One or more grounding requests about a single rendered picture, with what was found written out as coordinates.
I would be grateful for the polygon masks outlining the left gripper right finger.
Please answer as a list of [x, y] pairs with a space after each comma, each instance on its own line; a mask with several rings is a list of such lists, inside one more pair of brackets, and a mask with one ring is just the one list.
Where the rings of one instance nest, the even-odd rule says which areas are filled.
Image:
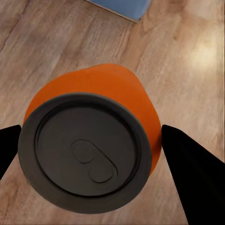
[[189, 225], [225, 225], [225, 163], [183, 131], [162, 126], [162, 145]]

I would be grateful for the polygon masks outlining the can of soda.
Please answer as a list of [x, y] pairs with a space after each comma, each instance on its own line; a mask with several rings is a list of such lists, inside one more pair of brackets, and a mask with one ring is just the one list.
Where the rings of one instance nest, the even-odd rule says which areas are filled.
[[106, 213], [143, 190], [161, 154], [161, 129], [131, 70], [95, 65], [53, 79], [34, 96], [18, 139], [19, 162], [52, 204]]

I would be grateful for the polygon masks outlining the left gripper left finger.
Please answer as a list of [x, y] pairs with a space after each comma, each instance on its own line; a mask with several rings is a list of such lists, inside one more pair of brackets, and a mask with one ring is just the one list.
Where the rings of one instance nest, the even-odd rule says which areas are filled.
[[0, 180], [18, 152], [22, 127], [15, 125], [0, 130]]

